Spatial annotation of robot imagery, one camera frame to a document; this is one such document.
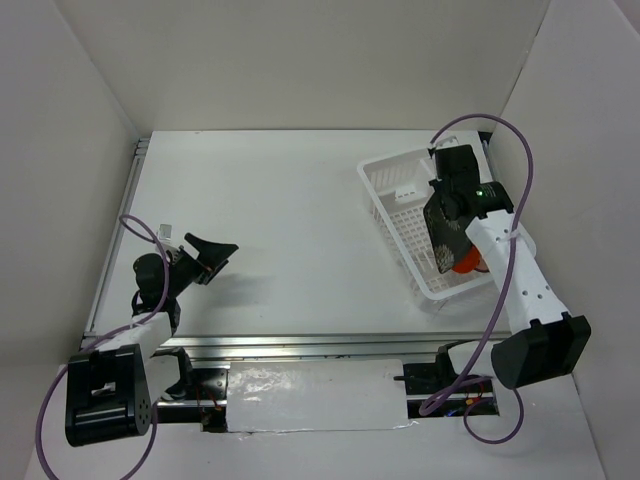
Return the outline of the black square floral plate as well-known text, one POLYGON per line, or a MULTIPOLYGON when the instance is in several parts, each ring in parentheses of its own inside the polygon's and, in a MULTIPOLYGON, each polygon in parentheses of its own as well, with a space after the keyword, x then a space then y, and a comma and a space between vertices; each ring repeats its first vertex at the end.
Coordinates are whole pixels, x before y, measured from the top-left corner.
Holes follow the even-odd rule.
POLYGON ((459 219, 451 220, 446 217, 438 193, 433 193, 427 201, 423 209, 423 216, 436 268, 441 274, 453 271, 454 264, 461 260, 473 245, 466 234, 470 218, 462 216, 459 219))

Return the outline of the orange round plate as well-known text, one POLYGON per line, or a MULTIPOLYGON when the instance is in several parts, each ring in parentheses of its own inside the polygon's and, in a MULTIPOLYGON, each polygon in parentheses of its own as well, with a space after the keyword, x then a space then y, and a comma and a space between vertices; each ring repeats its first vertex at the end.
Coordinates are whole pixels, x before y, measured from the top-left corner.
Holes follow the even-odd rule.
POLYGON ((475 271, 481 262, 482 256, 479 250, 472 245, 467 254, 459 261, 457 261, 452 270, 458 274, 467 274, 475 271))

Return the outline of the white sunburst pattern plate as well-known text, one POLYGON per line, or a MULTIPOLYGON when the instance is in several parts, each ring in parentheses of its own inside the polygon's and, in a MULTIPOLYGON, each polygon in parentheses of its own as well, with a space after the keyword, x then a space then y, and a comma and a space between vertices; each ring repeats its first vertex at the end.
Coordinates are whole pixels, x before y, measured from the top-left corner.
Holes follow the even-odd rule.
POLYGON ((474 270, 479 273, 488 273, 490 271, 488 265, 483 259, 478 262, 474 270))

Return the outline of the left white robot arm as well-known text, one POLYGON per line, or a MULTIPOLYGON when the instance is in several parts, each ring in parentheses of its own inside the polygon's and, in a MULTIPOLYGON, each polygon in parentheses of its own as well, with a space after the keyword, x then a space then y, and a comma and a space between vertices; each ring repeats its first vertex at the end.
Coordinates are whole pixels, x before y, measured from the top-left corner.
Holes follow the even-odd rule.
POLYGON ((134 261, 132 326, 68 361, 65 435, 71 446, 142 436, 157 401, 194 392, 188 354, 165 344, 180 323, 178 297, 193 284, 208 285, 238 247, 191 233, 184 239, 189 250, 165 245, 134 261))

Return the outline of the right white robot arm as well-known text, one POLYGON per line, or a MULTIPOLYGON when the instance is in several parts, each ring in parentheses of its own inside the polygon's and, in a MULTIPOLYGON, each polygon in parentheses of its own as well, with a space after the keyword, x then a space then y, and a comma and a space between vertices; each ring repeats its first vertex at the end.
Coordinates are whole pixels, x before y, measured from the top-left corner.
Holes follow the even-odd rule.
POLYGON ((515 389, 571 373, 591 327, 552 291, 505 188, 481 180, 469 145, 438 149, 434 161, 433 193, 423 215, 438 271, 469 270, 481 258, 506 295, 511 335, 491 348, 497 379, 515 389))

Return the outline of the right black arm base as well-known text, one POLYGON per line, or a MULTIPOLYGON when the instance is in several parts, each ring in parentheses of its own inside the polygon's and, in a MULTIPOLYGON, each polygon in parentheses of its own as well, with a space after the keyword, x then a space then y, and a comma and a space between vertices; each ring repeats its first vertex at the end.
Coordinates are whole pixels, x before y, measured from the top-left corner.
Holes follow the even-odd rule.
MULTIPOLYGON (((448 387, 457 378, 449 350, 463 345, 463 341, 445 344, 438 348, 435 359, 427 363, 408 363, 403 365, 403 373, 394 380, 403 384, 407 395, 407 411, 410 419, 423 418, 419 408, 432 394, 448 387)), ((494 388, 490 380, 483 383, 462 386, 440 407, 431 412, 429 418, 462 417, 469 406, 481 403, 473 415, 497 415, 497 404, 493 400, 494 388)))

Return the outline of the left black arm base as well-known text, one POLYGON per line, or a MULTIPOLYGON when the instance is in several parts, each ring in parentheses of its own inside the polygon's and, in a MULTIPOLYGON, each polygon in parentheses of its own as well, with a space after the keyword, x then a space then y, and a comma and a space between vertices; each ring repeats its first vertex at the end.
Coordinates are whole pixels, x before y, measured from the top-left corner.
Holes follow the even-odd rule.
POLYGON ((162 348, 156 357, 178 361, 179 378, 161 395, 159 424, 193 424, 208 433, 226 433, 229 365, 193 362, 181 347, 162 348))

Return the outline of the white plastic dish rack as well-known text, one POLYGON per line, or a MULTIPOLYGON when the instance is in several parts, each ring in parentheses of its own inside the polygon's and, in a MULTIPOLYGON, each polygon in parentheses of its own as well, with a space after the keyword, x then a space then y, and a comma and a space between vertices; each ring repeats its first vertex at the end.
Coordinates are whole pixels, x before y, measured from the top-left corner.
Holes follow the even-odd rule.
POLYGON ((434 163, 427 151, 396 153, 361 161, 357 173, 364 188, 364 205, 417 298, 432 302, 492 282, 487 273, 441 274, 423 216, 433 189, 434 163))

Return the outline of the white foil covered panel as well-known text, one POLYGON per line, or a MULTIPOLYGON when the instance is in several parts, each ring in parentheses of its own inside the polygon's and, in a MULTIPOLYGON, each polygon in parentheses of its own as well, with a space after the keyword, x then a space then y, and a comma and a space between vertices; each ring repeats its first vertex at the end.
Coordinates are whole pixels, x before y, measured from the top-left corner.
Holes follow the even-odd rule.
POLYGON ((394 359, 238 362, 229 370, 230 432, 378 431, 410 424, 394 359))

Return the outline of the aluminium frame rail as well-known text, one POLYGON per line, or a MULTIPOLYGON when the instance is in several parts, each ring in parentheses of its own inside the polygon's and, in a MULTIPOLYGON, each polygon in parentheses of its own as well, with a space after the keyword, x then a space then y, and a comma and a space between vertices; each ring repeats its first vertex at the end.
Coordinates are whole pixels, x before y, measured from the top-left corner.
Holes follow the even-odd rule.
POLYGON ((157 131, 125 204, 151 227, 234 243, 208 285, 179 297, 172 344, 196 360, 431 353, 481 335, 497 292, 432 302, 367 209, 364 160, 424 149, 427 130, 157 131))

